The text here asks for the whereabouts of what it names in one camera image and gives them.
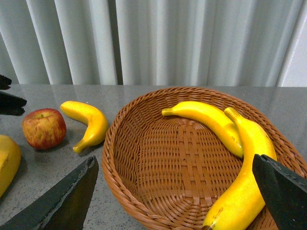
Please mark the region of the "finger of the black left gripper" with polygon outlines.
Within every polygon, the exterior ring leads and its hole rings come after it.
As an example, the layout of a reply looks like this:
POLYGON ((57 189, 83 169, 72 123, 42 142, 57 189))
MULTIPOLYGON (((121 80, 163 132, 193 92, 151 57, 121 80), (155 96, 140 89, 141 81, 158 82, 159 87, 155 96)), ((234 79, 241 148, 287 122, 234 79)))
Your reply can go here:
POLYGON ((0 89, 9 89, 12 80, 4 75, 0 75, 0 89))
POLYGON ((27 100, 6 92, 0 92, 0 114, 1 115, 22 115, 27 100))

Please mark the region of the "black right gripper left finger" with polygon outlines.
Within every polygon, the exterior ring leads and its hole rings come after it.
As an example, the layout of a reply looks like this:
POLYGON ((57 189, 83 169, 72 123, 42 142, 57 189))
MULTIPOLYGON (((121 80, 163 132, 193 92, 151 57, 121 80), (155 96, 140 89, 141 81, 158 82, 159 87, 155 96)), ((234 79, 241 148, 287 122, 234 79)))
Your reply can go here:
POLYGON ((39 199, 16 214, 2 230, 82 230, 99 164, 89 157, 39 199))

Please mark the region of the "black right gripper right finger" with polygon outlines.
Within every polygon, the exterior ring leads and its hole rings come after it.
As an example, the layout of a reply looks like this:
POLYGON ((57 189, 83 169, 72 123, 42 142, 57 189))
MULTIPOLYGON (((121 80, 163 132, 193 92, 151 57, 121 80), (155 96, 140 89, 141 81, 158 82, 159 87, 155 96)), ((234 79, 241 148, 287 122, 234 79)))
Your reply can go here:
POLYGON ((267 155, 254 156, 252 172, 280 230, 307 228, 307 180, 267 155))

